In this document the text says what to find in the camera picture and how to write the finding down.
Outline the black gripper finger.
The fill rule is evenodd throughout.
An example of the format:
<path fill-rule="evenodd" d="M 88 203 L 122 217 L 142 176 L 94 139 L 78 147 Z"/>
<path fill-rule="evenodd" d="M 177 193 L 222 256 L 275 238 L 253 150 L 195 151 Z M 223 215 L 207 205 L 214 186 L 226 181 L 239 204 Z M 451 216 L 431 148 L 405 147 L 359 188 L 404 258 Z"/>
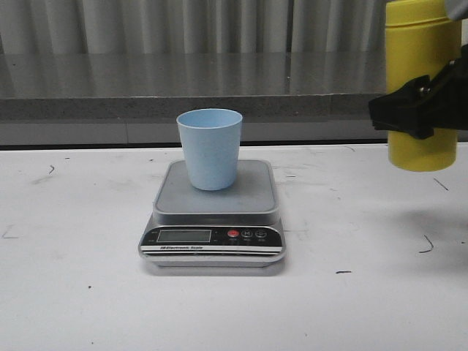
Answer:
<path fill-rule="evenodd" d="M 467 46 L 434 77 L 423 75 L 391 94 L 369 102 L 376 130 L 406 133 L 424 140 L 436 129 L 467 129 Z"/>

